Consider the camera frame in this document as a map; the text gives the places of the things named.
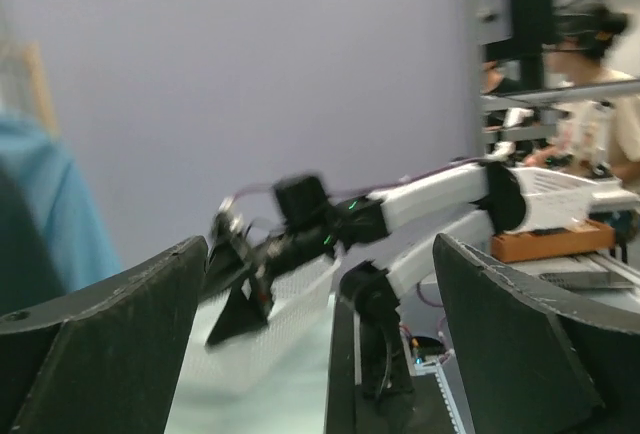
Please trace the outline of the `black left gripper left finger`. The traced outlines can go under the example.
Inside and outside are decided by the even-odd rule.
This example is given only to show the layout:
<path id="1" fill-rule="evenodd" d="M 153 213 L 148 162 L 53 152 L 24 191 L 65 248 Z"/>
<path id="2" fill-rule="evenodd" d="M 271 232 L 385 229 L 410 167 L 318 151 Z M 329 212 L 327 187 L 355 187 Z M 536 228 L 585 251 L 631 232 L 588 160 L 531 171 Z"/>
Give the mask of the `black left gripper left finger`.
<path id="1" fill-rule="evenodd" d="M 203 283 L 207 243 L 1 319 L 4 433 L 161 433 Z"/>

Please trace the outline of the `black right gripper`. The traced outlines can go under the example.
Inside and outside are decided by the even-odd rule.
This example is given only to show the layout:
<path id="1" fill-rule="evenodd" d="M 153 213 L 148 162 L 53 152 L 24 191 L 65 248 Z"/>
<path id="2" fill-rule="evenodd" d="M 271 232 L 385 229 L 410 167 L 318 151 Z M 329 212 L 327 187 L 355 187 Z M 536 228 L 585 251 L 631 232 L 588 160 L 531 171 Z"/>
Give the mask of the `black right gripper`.
<path id="1" fill-rule="evenodd" d="M 317 257 L 334 255 L 336 211 L 329 200 L 325 222 L 309 229 L 284 226 L 280 234 L 254 245 L 243 230 L 242 218 L 233 212 L 235 199 L 223 200 L 211 229 L 213 246 L 204 277 L 204 300 L 228 294 L 207 339 L 216 347 L 232 338 L 255 333 L 268 324 L 273 307 L 272 285 Z"/>

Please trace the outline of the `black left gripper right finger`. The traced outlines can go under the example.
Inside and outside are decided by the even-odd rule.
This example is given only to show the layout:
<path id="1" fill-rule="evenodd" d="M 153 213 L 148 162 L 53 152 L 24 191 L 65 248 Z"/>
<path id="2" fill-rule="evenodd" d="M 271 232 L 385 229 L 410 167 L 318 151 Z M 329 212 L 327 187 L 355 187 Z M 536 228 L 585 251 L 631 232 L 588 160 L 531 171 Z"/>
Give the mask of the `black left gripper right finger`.
<path id="1" fill-rule="evenodd" d="M 636 433 L 639 315 L 446 234 L 434 267 L 478 433 Z"/>

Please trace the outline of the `light blue shorts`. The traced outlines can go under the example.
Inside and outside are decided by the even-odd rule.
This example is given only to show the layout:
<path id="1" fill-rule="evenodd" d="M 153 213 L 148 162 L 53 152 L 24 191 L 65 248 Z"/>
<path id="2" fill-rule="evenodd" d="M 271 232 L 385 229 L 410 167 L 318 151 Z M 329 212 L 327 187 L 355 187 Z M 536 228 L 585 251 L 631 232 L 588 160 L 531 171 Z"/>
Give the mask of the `light blue shorts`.
<path id="1" fill-rule="evenodd" d="M 1 312 L 64 296 L 121 263 L 71 152 L 40 124 L 1 112 Z"/>

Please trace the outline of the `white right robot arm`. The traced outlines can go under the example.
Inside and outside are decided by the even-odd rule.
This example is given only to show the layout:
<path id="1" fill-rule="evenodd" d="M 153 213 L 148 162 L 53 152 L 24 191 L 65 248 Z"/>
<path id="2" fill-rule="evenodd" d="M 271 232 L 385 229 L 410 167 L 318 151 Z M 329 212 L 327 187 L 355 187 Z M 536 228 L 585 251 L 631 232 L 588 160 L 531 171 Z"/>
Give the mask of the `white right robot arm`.
<path id="1" fill-rule="evenodd" d="M 333 203 L 319 176 L 270 185 L 281 208 L 278 233 L 254 244 L 235 202 L 264 191 L 249 186 L 225 198 L 213 219 L 212 248 L 191 341 L 201 341 L 198 378 L 241 394 L 257 384 L 325 309 L 342 257 L 436 211 L 473 204 L 452 223 L 471 237 L 520 226 L 527 208 L 512 172 L 466 159 L 410 182 L 361 189 Z"/>

